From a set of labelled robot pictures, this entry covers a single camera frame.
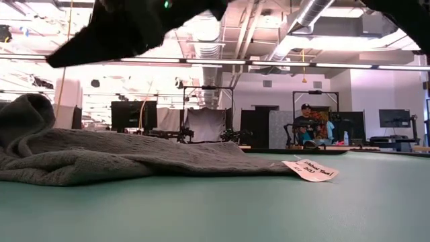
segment black monitor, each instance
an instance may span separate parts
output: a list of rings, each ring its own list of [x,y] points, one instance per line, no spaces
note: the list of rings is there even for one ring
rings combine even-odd
[[[143,101],[115,101],[111,103],[112,128],[138,128]],[[146,101],[142,112],[142,127],[151,130],[157,127],[157,101]]]
[[[363,112],[331,112],[329,118],[335,126],[332,130],[335,141],[343,140],[345,131],[351,140],[366,140]]]
[[[409,110],[379,110],[381,128],[410,128],[411,113]]]

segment gray towel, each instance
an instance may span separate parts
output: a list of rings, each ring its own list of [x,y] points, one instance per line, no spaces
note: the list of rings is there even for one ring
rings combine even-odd
[[[0,180],[75,186],[150,175],[290,175],[234,143],[184,145],[133,134],[63,130],[51,103],[27,94],[0,110]]]

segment person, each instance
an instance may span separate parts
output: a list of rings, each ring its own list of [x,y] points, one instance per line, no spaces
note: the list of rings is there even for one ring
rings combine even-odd
[[[313,140],[315,138],[314,129],[318,129],[319,125],[314,118],[311,117],[310,113],[312,108],[309,104],[302,105],[302,115],[294,119],[294,131],[298,134],[298,143],[303,145],[307,140]]]

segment paper tag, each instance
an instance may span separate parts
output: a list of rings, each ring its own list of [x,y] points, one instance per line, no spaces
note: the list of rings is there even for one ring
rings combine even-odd
[[[315,161],[303,159],[297,162],[282,161],[286,166],[296,172],[301,178],[310,182],[324,182],[333,179],[339,171],[325,167]]]

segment water bottle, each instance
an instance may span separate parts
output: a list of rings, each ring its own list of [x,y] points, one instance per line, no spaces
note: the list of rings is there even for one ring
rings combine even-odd
[[[343,133],[343,145],[348,146],[349,145],[349,137],[348,137],[348,132],[345,131]]]

